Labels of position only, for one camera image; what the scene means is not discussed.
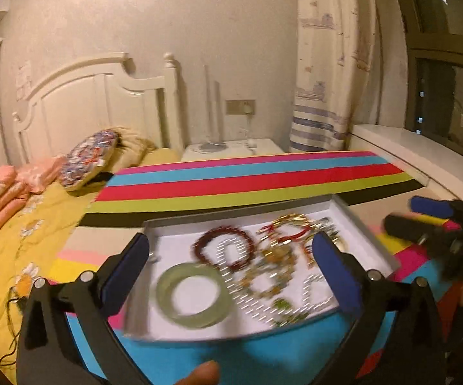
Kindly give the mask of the person's fingertip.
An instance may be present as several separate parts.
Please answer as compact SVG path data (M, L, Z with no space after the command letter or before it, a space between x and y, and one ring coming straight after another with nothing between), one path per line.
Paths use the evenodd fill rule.
M191 374L180 379L176 385L218 385L220 367L215 361L202 363Z

